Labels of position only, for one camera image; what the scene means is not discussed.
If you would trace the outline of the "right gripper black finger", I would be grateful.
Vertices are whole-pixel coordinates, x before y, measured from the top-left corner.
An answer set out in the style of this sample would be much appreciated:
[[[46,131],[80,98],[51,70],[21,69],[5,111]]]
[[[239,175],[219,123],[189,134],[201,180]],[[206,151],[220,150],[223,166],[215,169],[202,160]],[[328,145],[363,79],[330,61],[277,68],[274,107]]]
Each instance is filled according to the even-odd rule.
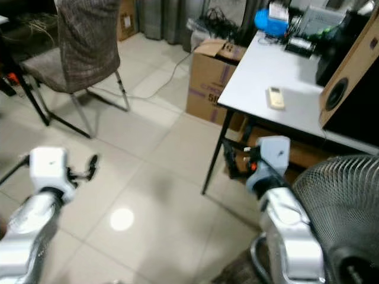
[[[231,179],[247,179],[252,175],[246,157],[225,157],[225,169]]]
[[[248,146],[238,141],[222,141],[222,155],[225,159],[244,159],[249,157]]]

